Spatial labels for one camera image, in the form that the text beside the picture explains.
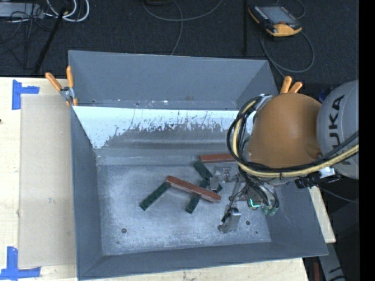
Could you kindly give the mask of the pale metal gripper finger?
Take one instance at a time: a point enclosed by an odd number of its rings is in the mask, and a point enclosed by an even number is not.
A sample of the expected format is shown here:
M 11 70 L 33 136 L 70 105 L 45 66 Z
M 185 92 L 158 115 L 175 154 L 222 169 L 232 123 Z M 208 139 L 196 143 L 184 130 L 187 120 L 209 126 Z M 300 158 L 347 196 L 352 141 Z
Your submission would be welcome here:
M 209 179 L 209 187 L 214 192 L 222 190 L 222 184 L 227 182 L 230 177 L 231 168 L 228 166 L 214 167 L 214 173 Z
M 222 234 L 236 231 L 240 218 L 241 212 L 238 210 L 238 208 L 236 206 L 227 205 L 221 219 L 221 224 L 217 227 L 217 229 Z

